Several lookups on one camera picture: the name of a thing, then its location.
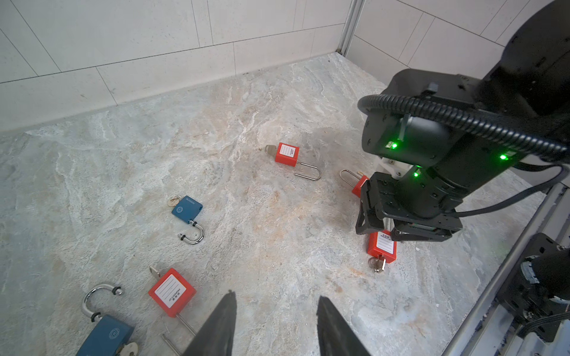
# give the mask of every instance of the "black rubber ring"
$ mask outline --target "black rubber ring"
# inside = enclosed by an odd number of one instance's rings
[[[101,313],[99,312],[93,313],[93,315],[91,316],[91,322],[95,322],[95,317],[98,315],[101,315]]]

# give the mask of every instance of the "blue padlock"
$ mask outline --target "blue padlock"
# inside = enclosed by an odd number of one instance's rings
[[[91,319],[91,322],[96,322],[97,325],[85,339],[76,356],[115,356],[125,347],[135,330],[133,326],[125,324],[112,316],[102,315],[100,312],[92,312],[87,307],[89,297],[99,289],[110,290],[115,295],[123,294],[121,287],[99,284],[85,295],[81,310],[83,314]],[[129,344],[128,348],[129,354],[136,355],[139,352],[139,347],[135,343]]]
[[[170,201],[175,201],[174,199],[177,198],[180,199],[180,196],[176,195]],[[189,196],[185,196],[184,198],[181,198],[179,203],[176,204],[174,209],[172,209],[172,214],[174,214],[174,216],[181,219],[187,224],[192,224],[193,227],[200,230],[200,236],[196,240],[190,240],[186,234],[178,234],[180,240],[184,241],[185,243],[194,245],[202,241],[204,238],[204,229],[194,221],[196,216],[198,216],[200,211],[202,211],[202,208],[202,204],[198,203],[196,200],[192,199]]]
[[[176,204],[172,210],[172,214],[187,224],[191,224],[196,216],[202,211],[202,204],[189,196],[180,199],[180,203]]]

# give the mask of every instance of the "key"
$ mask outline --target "key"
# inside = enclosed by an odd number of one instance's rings
[[[168,206],[169,207],[175,207],[178,205],[178,203],[180,203],[181,200],[182,200],[181,196],[175,195],[168,201]]]

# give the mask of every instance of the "metal shackle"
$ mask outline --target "metal shackle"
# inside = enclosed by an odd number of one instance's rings
[[[93,289],[91,289],[91,291],[89,293],[85,294],[85,297],[83,298],[83,303],[81,304],[82,313],[85,314],[85,316],[87,316],[89,319],[91,319],[91,322],[99,321],[103,318],[103,316],[101,315],[101,312],[93,312],[87,306],[87,302],[89,301],[89,297],[91,297],[93,295],[93,293],[95,293],[99,289],[106,289],[116,296],[120,296],[121,294],[123,294],[123,291],[121,290],[120,286],[113,286],[111,284],[101,283],[101,284],[97,284],[95,287],[93,287]]]

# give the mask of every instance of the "tile grout line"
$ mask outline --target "tile grout line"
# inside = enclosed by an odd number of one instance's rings
[[[210,22],[210,37],[212,38],[212,46],[214,45],[214,34],[212,33],[212,17],[210,16],[210,4],[206,0],[206,6],[208,8],[208,22]]]
[[[309,53],[309,58],[313,57],[313,46],[315,45],[316,34],[317,34],[317,30],[313,30],[313,42],[311,42],[311,52]]]
[[[515,17],[512,18],[511,22],[508,23],[507,27],[503,30],[503,32],[500,33],[499,37],[497,37],[497,40],[499,40],[499,38],[504,34],[505,31],[507,31],[507,28],[512,24],[512,22],[520,15],[521,12],[523,12],[524,8],[527,7],[528,3],[531,2],[531,0],[528,0],[526,4],[524,4],[523,8],[520,9],[520,11],[517,13],[517,15]]]
[[[305,8],[303,9],[303,23],[301,24],[301,30],[303,27],[305,27],[305,13],[307,12],[307,2],[308,0],[305,1]]]
[[[192,16],[194,16],[194,28],[196,29],[196,38],[198,39],[198,47],[202,47],[200,46],[200,35],[198,35],[198,24],[196,23],[196,12],[194,11],[193,0],[190,0],[190,6],[192,7]]]
[[[414,51],[414,54],[412,54],[412,56],[410,57],[410,60],[408,61],[408,64],[410,64],[410,62],[412,61],[412,59],[414,58],[414,56],[416,55],[416,52],[418,51],[418,48],[420,47],[420,45],[422,44],[422,42],[424,41],[424,38],[426,38],[426,35],[428,34],[429,29],[431,28],[431,26],[433,25],[433,22],[435,21],[435,18],[433,18],[431,20],[431,24],[429,24],[429,27],[427,28],[426,33],[424,33],[424,37],[422,37],[422,40],[420,41],[420,43],[418,44],[418,47],[416,47],[416,50]]]
[[[10,44],[12,45],[12,47],[14,47],[14,49],[16,50],[16,52],[18,52],[18,54],[22,57],[22,59],[24,60],[24,62],[26,62],[26,64],[28,66],[30,66],[30,69],[34,72],[34,74],[36,74],[36,76],[38,76],[38,74],[36,73],[36,71],[32,68],[32,66],[28,63],[28,61],[26,60],[26,58],[20,53],[20,50],[12,43],[12,41],[8,38],[8,36],[6,36],[6,34],[4,33],[4,31],[2,31],[2,29],[0,28],[0,32],[4,35],[4,37],[6,37],[6,39],[8,40],[8,42],[10,42]]]
[[[224,43],[220,43],[220,44],[212,44],[212,45],[210,45],[210,46],[204,46],[204,47],[188,48],[187,50],[179,50],[179,51],[174,51],[174,52],[167,52],[167,53],[155,54],[155,55],[152,55],[152,56],[146,56],[146,57],[140,57],[140,58],[125,59],[125,60],[120,60],[120,61],[118,61],[118,62],[97,64],[97,65],[95,65],[95,66],[84,67],[84,68],[77,68],[77,69],[70,69],[70,70],[68,70],[68,71],[63,71],[63,72],[59,72],[59,73],[51,73],[51,74],[43,74],[43,75],[38,75],[37,77],[30,77],[30,78],[41,78],[41,77],[45,77],[45,76],[48,76],[48,75],[54,75],[54,74],[60,74],[60,73],[69,73],[69,72],[81,71],[81,70],[83,70],[83,69],[90,69],[90,68],[95,68],[95,67],[110,66],[111,64],[125,63],[125,62],[131,62],[131,61],[133,61],[133,60],[139,60],[139,59],[146,59],[146,58],[164,56],[164,55],[167,55],[167,54],[174,54],[174,53],[180,53],[180,52],[186,52],[186,51],[199,50],[199,49],[202,49],[202,48],[208,48],[208,47],[214,47],[214,46],[221,46],[221,45],[223,45],[223,44],[230,44],[230,43],[235,43],[235,42],[249,41],[249,40],[251,40],[251,39],[258,39],[258,38],[265,38],[265,37],[271,37],[271,36],[277,36],[277,35],[292,34],[293,32],[308,31],[308,30],[313,30],[313,29],[317,29],[317,28],[325,28],[325,27],[338,26],[338,25],[340,25],[340,24],[343,24],[343,23],[335,23],[335,24],[330,24],[330,25],[322,26],[322,27],[308,28],[308,29],[306,29],[306,30],[283,32],[283,33],[281,33],[281,34],[274,34],[274,35],[267,35],[267,36],[260,36],[260,37],[254,37],[254,38],[241,39],[241,40],[233,41],[233,42],[224,42]],[[19,81],[19,80],[26,80],[26,79],[30,79],[30,78],[22,78],[22,79],[15,79],[15,80],[3,81],[3,82],[1,82],[0,84],[11,83],[11,82],[13,82],[13,81]]]
[[[489,21],[489,23],[487,24],[487,26],[485,26],[485,28],[483,29],[483,31],[481,31],[481,34],[483,34],[483,32],[485,32],[485,30],[487,29],[487,27],[489,27],[489,25],[491,24],[491,22],[493,22],[493,20],[495,19],[495,16],[497,16],[497,14],[500,12],[500,10],[503,8],[504,4],[507,3],[507,0],[504,0],[503,4],[500,6],[499,11],[497,11],[497,13],[495,15],[493,15],[493,18],[491,18],[491,20]]]
[[[354,36],[354,37],[356,37],[357,39],[360,39],[360,40],[362,40],[362,41],[366,42],[365,40],[361,39],[361,38],[360,38],[360,37],[358,37],[357,35],[353,35],[353,36]],[[392,59],[394,59],[394,60],[398,61],[398,63],[400,63],[400,64],[403,64],[403,65],[405,65],[406,67],[408,67],[408,65],[407,65],[407,64],[404,64],[404,63],[400,62],[400,61],[399,61],[399,60],[397,60],[396,58],[394,58],[394,57],[390,56],[389,54],[387,54],[387,53],[386,53],[386,52],[384,52],[383,50],[381,50],[381,49],[379,49],[378,47],[374,46],[372,43],[368,43],[368,44],[370,44],[372,47],[376,48],[377,50],[379,50],[380,52],[382,52],[382,53],[383,53],[383,54],[385,54],[386,56],[388,56],[388,57],[390,57],[390,58],[392,58]]]
[[[26,19],[24,19],[24,16],[22,16],[22,13],[20,13],[20,10],[18,10],[18,8],[16,7],[16,5],[14,4],[14,2],[12,0],[10,0],[10,2],[12,3],[12,5],[14,6],[14,8],[16,9],[16,11],[18,12],[18,14],[20,14],[20,17],[22,18],[22,20],[24,20],[24,22],[26,23],[26,26],[30,29],[30,31],[32,31],[32,33],[34,34],[34,36],[36,37],[36,40],[38,40],[39,44],[42,45],[43,50],[47,53],[48,56],[50,56],[50,59],[52,62],[54,62],[55,67],[57,67],[58,71],[61,73],[62,70],[59,69],[59,66],[57,63],[55,63],[54,59],[51,57],[51,54],[47,51],[46,47],[43,45],[42,41],[39,40],[38,36],[35,34],[34,30],[32,30],[32,28],[30,27],[30,25],[28,24],[28,21],[26,21]]]
[[[117,100],[115,100],[115,97],[113,96],[113,93],[111,93],[109,86],[105,83],[105,79],[103,79],[101,72],[99,72],[99,68],[95,67],[95,69],[97,70],[97,73],[99,73],[99,76],[101,77],[101,80],[103,81],[103,84],[105,84],[105,86],[107,87],[107,90],[109,90],[109,94],[111,94],[111,98],[113,98],[113,101],[115,102],[115,106],[118,107],[119,105],[117,104]]]
[[[295,19],[297,18],[297,5],[299,4],[299,0],[295,1],[295,16],[293,16],[293,31],[295,31]]]
[[[403,2],[402,0],[396,0],[396,1],[401,2],[401,3],[403,3],[404,5],[408,5],[409,7],[413,7],[412,5],[406,4],[406,3]],[[491,40],[488,39],[488,38],[485,38],[485,37],[483,37],[483,36],[481,36],[481,35],[478,35],[478,34],[476,34],[475,32],[469,31],[469,30],[467,30],[467,29],[465,29],[465,28],[463,28],[463,27],[461,27],[461,26],[457,26],[455,23],[451,23],[451,22],[446,21],[446,20],[444,20],[444,19],[442,19],[442,18],[440,18],[440,17],[437,17],[437,16],[435,16],[435,15],[432,15],[432,14],[426,12],[426,11],[420,10],[420,9],[418,9],[417,7],[413,7],[413,8],[416,9],[416,10],[419,10],[419,11],[421,11],[421,12],[423,12],[423,13],[426,13],[426,14],[428,14],[428,15],[430,15],[430,16],[433,16],[433,17],[435,17],[436,19],[440,19],[440,20],[443,21],[443,22],[447,22],[448,24],[452,24],[453,26],[455,26],[455,27],[457,27],[457,28],[461,28],[462,30],[465,30],[465,31],[467,31],[467,32],[469,32],[469,33],[471,33],[471,34],[474,34],[475,36],[481,37],[481,38],[484,39],[484,40],[487,40],[487,41],[492,42],[492,43],[495,43],[495,44],[499,44],[499,43],[497,43],[497,42],[495,42],[495,41],[491,41]]]
[[[402,51],[400,52],[400,55],[398,56],[398,60],[400,60],[400,57],[402,56],[402,53],[404,53],[404,50],[406,49],[406,46],[408,45],[408,42],[410,42],[410,38],[412,38],[412,36],[414,35],[414,32],[416,31],[416,29],[418,28],[418,24],[420,23],[422,16],[424,15],[424,13],[422,13],[420,15],[420,18],[418,19],[418,22],[416,22],[416,25],[414,26],[414,30],[412,31],[412,33],[410,34],[410,37],[408,37],[408,40],[406,41],[406,44],[404,45],[404,47],[402,48]]]
[[[238,70],[237,70],[237,66],[235,64],[235,42],[231,43],[231,47],[234,50],[234,76],[238,76]]]

